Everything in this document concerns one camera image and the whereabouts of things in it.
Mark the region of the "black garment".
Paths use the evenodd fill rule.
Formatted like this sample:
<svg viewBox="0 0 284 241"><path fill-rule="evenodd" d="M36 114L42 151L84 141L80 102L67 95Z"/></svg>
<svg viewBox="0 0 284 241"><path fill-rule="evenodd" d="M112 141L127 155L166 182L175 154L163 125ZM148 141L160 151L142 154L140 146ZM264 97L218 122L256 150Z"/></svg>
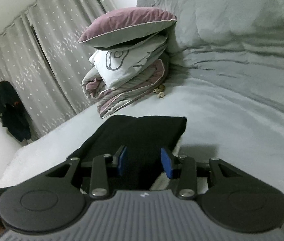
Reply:
<svg viewBox="0 0 284 241"><path fill-rule="evenodd" d="M186 129L186 117L115 115L107 119L71 157L91 162L126 146L123 174L109 174L112 189L148 190L163 172L162 147L173 151Z"/></svg>

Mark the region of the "black clothes hanging in corner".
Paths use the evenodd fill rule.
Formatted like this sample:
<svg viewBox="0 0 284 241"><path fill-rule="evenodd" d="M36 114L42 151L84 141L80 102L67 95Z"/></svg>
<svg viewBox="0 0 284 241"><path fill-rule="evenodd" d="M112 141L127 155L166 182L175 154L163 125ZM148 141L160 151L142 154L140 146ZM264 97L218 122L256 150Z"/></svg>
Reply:
<svg viewBox="0 0 284 241"><path fill-rule="evenodd" d="M0 81L0 120L2 126L19 142L31 139L27 112L9 81Z"/></svg>

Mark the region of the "folded white garment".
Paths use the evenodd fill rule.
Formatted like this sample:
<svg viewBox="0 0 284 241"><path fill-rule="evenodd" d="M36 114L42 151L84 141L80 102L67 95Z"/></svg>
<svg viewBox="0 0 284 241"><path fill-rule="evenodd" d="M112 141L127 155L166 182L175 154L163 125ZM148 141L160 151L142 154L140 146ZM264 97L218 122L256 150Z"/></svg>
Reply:
<svg viewBox="0 0 284 241"><path fill-rule="evenodd" d="M159 177L152 184L150 191L171 189L173 193L176 192L179 184L179 179L169 179L166 173L161 173Z"/></svg>

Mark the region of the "small beige object by quilt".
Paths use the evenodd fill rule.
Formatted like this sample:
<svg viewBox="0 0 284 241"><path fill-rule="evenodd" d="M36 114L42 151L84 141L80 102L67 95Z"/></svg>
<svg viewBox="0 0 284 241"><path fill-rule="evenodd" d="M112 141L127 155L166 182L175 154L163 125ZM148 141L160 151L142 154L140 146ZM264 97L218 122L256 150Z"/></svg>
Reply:
<svg viewBox="0 0 284 241"><path fill-rule="evenodd" d="M165 96L164 90L165 85L161 84L157 88L154 88L152 91L157 95L157 98L163 98Z"/></svg>

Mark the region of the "folded pink white quilt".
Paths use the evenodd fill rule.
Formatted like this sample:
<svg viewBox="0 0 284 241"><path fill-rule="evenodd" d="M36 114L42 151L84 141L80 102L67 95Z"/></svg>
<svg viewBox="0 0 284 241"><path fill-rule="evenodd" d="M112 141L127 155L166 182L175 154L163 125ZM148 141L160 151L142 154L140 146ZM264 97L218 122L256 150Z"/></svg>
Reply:
<svg viewBox="0 0 284 241"><path fill-rule="evenodd" d="M161 31L130 50L97 50L89 59L93 68L84 76L86 98L97 101L105 118L160 86L168 73L165 54L168 34Z"/></svg>

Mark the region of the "grey bed sheet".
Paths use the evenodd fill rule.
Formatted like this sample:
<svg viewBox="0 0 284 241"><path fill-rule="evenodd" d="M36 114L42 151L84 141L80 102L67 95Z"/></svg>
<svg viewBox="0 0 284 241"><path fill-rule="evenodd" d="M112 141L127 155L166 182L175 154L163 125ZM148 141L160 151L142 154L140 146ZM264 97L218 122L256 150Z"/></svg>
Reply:
<svg viewBox="0 0 284 241"><path fill-rule="evenodd" d="M184 116L182 153L218 157L284 193L284 114L230 90L192 77L167 80L162 99L147 96L120 110L140 116ZM39 140L19 149L0 188L21 183L65 160L103 123L91 106Z"/></svg>

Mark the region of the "grey dotted curtain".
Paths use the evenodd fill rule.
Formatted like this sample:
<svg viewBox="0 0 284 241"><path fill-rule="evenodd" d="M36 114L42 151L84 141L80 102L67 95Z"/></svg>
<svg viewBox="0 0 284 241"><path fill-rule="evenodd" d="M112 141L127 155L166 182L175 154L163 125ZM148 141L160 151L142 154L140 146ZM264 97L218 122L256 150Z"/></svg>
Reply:
<svg viewBox="0 0 284 241"><path fill-rule="evenodd" d="M82 33L102 0L37 0L0 35L0 78L17 91L39 138L94 104L82 91L94 49Z"/></svg>

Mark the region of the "grey blanket at bedhead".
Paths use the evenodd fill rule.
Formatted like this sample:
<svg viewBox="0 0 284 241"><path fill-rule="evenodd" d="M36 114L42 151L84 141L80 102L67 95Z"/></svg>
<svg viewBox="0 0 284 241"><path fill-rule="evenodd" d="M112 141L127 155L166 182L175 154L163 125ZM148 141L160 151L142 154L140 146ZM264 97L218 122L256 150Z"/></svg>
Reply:
<svg viewBox="0 0 284 241"><path fill-rule="evenodd" d="M137 0L173 13L173 65L284 113L284 0Z"/></svg>

